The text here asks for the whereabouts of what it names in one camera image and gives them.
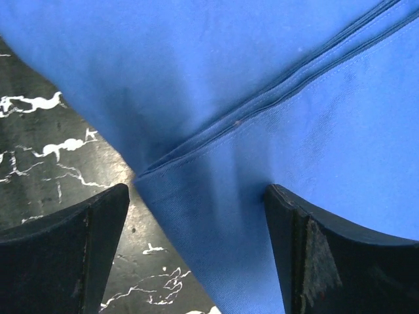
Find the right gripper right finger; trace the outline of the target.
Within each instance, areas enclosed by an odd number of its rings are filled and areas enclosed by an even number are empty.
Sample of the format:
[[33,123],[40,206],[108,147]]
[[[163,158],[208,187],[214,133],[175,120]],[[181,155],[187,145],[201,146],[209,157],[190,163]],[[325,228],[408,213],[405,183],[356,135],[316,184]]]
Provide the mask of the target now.
[[271,184],[264,209],[286,313],[417,313],[418,242]]

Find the blue surgical drape cloth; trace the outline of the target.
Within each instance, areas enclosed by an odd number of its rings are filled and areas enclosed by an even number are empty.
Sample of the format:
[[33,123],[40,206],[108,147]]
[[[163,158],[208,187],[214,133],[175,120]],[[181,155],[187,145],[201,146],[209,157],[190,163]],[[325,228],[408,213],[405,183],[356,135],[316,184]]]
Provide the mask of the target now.
[[417,1],[2,1],[223,313],[282,313],[263,192],[418,238]]

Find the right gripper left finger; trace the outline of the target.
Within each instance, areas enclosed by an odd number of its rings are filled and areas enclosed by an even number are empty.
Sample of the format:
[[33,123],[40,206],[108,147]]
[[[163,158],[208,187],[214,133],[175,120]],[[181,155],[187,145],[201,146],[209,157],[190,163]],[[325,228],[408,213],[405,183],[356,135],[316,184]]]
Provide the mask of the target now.
[[117,184],[1,231],[1,312],[98,313],[129,202]]

